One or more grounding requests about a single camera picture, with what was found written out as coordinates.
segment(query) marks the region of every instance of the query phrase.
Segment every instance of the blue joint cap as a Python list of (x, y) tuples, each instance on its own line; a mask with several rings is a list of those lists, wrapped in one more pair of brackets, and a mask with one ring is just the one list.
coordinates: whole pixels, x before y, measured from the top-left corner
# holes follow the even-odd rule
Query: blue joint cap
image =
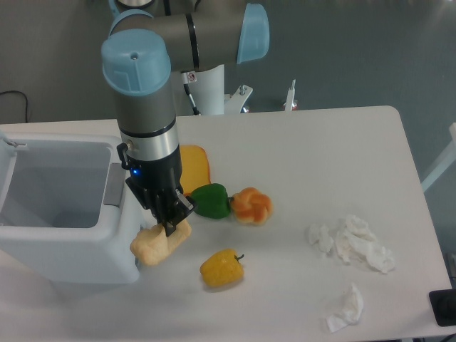
[(264, 7), (247, 4), (237, 51), (237, 63), (265, 57), (269, 50), (269, 22)]
[(101, 46), (103, 75), (114, 90), (145, 96), (161, 89), (171, 74), (171, 61), (162, 37), (132, 29), (114, 33)]
[(123, 19), (127, 18), (128, 16), (143, 15), (143, 16), (149, 16), (150, 18), (153, 18), (152, 14), (150, 14), (146, 11), (141, 11), (140, 9), (129, 9), (129, 10), (122, 12), (120, 14), (117, 14), (117, 15), (115, 15), (115, 13), (113, 13), (113, 15), (115, 16), (115, 18), (114, 18), (113, 23), (111, 24), (111, 28), (109, 30), (109, 36), (113, 32), (113, 29), (115, 28), (115, 26), (117, 24), (119, 24)]
[(120, 12), (119, 12), (117, 6), (115, 5), (115, 0), (109, 0), (108, 3), (109, 3), (109, 9), (111, 10), (111, 13), (113, 14), (114, 19), (117, 18), (120, 15)]

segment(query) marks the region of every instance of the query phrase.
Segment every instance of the crumpled tissue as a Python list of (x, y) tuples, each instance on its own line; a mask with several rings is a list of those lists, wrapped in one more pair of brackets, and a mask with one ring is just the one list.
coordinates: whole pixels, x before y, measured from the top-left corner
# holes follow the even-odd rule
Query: crumpled tissue
[(311, 224), (309, 227), (309, 244), (318, 242), (318, 247), (322, 252), (329, 253), (334, 245), (334, 240), (329, 236), (329, 228), (327, 226)]
[(343, 308), (326, 318), (329, 331), (335, 333), (348, 325), (359, 322), (364, 308), (364, 300), (358, 287), (351, 283), (350, 290), (344, 297)]
[(392, 251), (382, 246), (368, 223), (355, 215), (347, 215), (345, 225), (336, 234), (335, 245), (337, 255), (347, 264), (354, 255), (384, 274), (395, 267)]

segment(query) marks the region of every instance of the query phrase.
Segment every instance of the plastic container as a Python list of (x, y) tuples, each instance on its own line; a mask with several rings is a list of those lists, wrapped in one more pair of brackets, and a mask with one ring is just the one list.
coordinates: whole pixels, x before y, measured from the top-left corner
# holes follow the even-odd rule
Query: plastic container
[(120, 139), (9, 138), (26, 147), (0, 150), (0, 165), (9, 165), (0, 167), (0, 249), (53, 281), (135, 281), (129, 246), (143, 215), (125, 186)]

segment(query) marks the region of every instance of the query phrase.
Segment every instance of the bread roll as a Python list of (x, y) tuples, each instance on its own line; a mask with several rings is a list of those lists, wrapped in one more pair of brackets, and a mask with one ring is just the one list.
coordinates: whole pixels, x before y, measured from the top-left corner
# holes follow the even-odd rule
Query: bread roll
[(184, 219), (176, 226), (176, 231), (166, 237), (165, 228), (157, 224), (141, 230), (130, 245), (130, 251), (146, 266), (155, 266), (171, 255), (192, 233), (192, 228)]

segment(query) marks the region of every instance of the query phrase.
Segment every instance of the pepper stem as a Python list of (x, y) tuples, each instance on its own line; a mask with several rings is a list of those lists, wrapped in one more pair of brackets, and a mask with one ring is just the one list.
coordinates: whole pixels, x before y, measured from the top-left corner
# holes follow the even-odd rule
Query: pepper stem
[(239, 261), (240, 259), (242, 259), (244, 257), (244, 255), (241, 255), (241, 256), (234, 256), (234, 258), (236, 259), (236, 261)]

